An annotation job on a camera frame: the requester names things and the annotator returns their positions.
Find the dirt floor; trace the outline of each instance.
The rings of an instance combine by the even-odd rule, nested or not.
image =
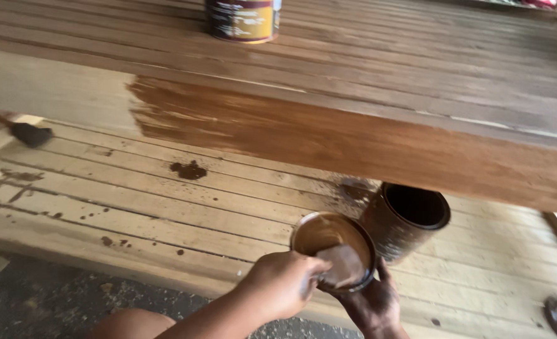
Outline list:
[[[209,302],[172,289],[9,255],[0,273],[0,338],[85,338],[120,308],[138,307],[176,320]],[[250,339],[361,339],[355,331],[291,318],[259,328]]]

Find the wooden table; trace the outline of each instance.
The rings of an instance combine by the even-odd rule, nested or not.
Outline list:
[[[0,151],[2,250],[217,297],[261,255],[288,250],[302,215],[356,218],[365,205],[343,195],[339,185],[351,178],[339,173],[92,127],[42,126],[56,137],[40,149],[15,143]],[[171,170],[193,160],[207,175],[188,180]],[[450,224],[391,268],[410,337],[556,339],[542,312],[557,294],[549,224],[525,207],[446,199]],[[320,291],[299,315],[353,327]]]
[[[557,211],[557,14],[285,1],[281,36],[200,0],[0,0],[0,109]]]

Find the stain-covered hand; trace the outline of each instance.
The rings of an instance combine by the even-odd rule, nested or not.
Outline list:
[[[296,251],[262,256],[235,291],[259,302],[265,321],[294,316],[312,298],[317,276],[332,264]]]
[[[365,288],[348,294],[333,296],[365,338],[408,338],[399,319],[399,295],[389,274],[385,260],[377,265],[379,279],[373,279]]]

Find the paint can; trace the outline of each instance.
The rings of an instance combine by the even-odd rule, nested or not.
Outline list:
[[[319,251],[348,244],[366,267],[362,280],[352,285],[334,288],[319,283],[318,289],[329,293],[351,293],[365,288],[373,279],[377,266],[375,247],[370,235],[357,221],[334,212],[313,212],[297,222],[291,233],[290,248],[299,253],[316,256]]]
[[[403,258],[450,222],[448,202],[438,192],[384,182],[360,217],[388,264]]]
[[[278,36],[282,0],[206,0],[209,33],[218,39],[263,43]]]

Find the leg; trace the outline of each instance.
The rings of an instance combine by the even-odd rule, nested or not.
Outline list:
[[[103,319],[89,339],[154,339],[176,321],[139,308],[124,309]]]

